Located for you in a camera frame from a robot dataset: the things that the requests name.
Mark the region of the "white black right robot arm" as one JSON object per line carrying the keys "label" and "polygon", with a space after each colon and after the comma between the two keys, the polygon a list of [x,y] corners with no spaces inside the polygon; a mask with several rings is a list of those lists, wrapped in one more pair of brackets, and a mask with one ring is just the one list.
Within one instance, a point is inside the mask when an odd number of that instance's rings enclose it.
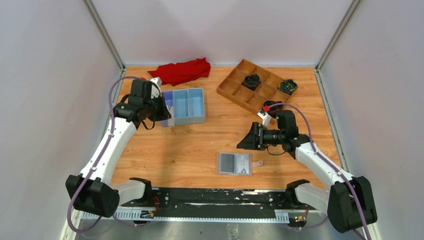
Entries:
{"label": "white black right robot arm", "polygon": [[378,220],[370,181],[356,177],[330,160],[313,142],[310,134],[300,134],[291,110],[276,113],[277,129],[253,122],[238,149],[264,151],[280,145],[285,153],[311,170],[326,189],[305,179],[287,185],[286,192],[294,205],[309,205],[324,213],[339,233],[374,224]]}

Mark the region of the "white silver card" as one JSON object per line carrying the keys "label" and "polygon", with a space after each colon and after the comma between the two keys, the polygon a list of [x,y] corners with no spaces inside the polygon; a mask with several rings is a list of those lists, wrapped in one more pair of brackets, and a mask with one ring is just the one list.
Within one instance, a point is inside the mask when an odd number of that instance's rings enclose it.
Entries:
{"label": "white silver card", "polygon": [[167,105],[166,106],[168,111],[173,112],[174,111],[174,107],[172,105]]}

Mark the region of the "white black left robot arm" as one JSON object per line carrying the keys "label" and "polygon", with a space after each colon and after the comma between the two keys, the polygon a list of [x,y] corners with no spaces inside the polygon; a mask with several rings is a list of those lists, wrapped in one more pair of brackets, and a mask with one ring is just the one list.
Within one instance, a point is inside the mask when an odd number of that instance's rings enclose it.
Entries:
{"label": "white black left robot arm", "polygon": [[130,93],[118,103],[108,100],[110,121],[106,133],[88,164],[78,175],[70,175],[65,186],[71,198],[69,209],[109,218],[119,206],[135,201],[146,205],[153,200],[152,183],[140,177],[112,185],[111,179],[118,160],[139,126],[145,120],[168,120],[171,114],[161,91],[162,80],[130,77]]}

